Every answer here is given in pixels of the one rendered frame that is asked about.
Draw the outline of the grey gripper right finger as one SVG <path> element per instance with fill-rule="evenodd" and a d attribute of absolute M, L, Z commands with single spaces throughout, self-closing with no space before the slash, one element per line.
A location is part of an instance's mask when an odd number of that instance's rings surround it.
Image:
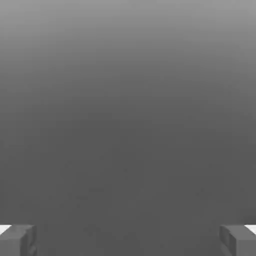
<path fill-rule="evenodd" d="M 219 240 L 223 256 L 256 256 L 256 224 L 221 225 Z"/>

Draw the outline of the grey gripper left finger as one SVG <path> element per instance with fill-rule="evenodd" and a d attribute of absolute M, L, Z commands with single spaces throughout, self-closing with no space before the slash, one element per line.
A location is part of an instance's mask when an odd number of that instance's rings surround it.
<path fill-rule="evenodd" d="M 0 224 L 0 256 L 38 256 L 37 226 Z"/>

